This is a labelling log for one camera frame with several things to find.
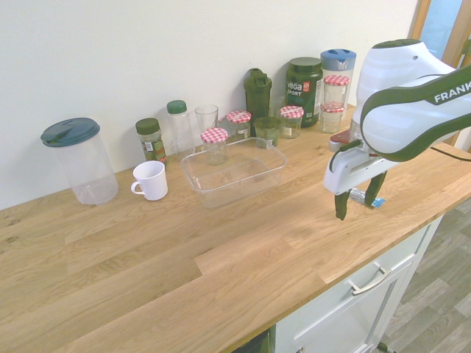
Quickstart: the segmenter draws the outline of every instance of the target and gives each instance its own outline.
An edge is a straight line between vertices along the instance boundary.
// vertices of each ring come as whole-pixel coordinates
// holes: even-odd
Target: mug handle
[[[140,185],[141,186],[141,190],[142,190],[142,184],[140,182],[133,182],[133,184],[131,185],[131,191],[133,193],[135,193],[136,195],[144,195],[144,192],[143,191],[136,191],[135,190],[135,187]]]

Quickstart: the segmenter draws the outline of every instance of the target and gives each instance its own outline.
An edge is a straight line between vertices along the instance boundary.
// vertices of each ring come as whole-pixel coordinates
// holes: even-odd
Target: jar lid
[[[201,139],[206,143],[218,143],[226,141],[227,131],[220,127],[210,127],[201,134]]]
[[[332,86],[346,86],[350,83],[350,79],[342,75],[329,75],[324,78],[324,83]]]
[[[41,135],[43,144],[49,147],[67,147],[86,141],[100,131],[90,118],[73,118],[51,125]]]
[[[296,72],[314,72],[321,69],[322,61],[316,57],[297,57],[289,60],[289,68]]]
[[[170,114],[180,114],[186,111],[186,103],[185,101],[170,101],[167,103],[167,112]]]
[[[135,129],[139,135],[151,135],[160,130],[160,125],[156,118],[145,118],[135,123]]]
[[[321,110],[327,113],[341,113],[345,110],[345,107],[339,101],[329,101],[321,104]]]
[[[226,115],[226,118],[231,123],[240,124],[248,122],[252,117],[252,114],[245,110],[236,110]]]
[[[304,109],[295,105],[288,105],[280,109],[280,115],[288,119],[297,119],[304,115]]]

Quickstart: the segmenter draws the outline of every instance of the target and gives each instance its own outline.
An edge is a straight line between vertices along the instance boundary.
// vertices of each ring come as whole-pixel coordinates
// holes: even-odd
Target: blue lid
[[[74,118],[56,123],[41,135],[41,140],[49,147],[66,147],[86,141],[100,131],[98,125],[90,118]]]
[[[321,53],[322,68],[329,71],[349,71],[355,67],[356,53],[346,49],[331,49]]]

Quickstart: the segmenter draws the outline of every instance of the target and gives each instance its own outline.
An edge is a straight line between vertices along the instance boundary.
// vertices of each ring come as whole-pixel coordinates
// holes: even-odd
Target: label
[[[249,137],[249,130],[248,129],[237,130],[237,135],[243,135],[244,138],[248,138]]]
[[[429,97],[426,99],[426,101],[429,101],[433,105],[440,105],[452,99],[468,94],[470,90],[471,90],[471,81],[465,82],[462,85],[457,85],[454,88],[451,88],[444,92],[436,94],[435,96],[433,96],[433,99]]]
[[[283,134],[286,136],[291,136],[291,127],[283,127]]]
[[[163,147],[162,138],[152,142],[142,142],[141,144],[146,160],[159,160],[167,165],[167,156]]]
[[[287,105],[295,105],[304,109],[301,127],[314,125],[320,113],[322,79],[303,80],[301,82],[286,82]]]

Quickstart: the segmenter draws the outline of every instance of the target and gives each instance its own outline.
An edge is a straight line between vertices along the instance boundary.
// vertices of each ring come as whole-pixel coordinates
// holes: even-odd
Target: green shaker bottle
[[[313,126],[319,120],[321,66],[321,60],[315,57],[297,57],[289,62],[286,72],[286,105],[296,105],[304,109],[301,127]]]
[[[250,77],[244,80],[245,102],[250,119],[250,136],[255,137],[254,123],[258,118],[269,115],[272,81],[259,68],[250,69]]]

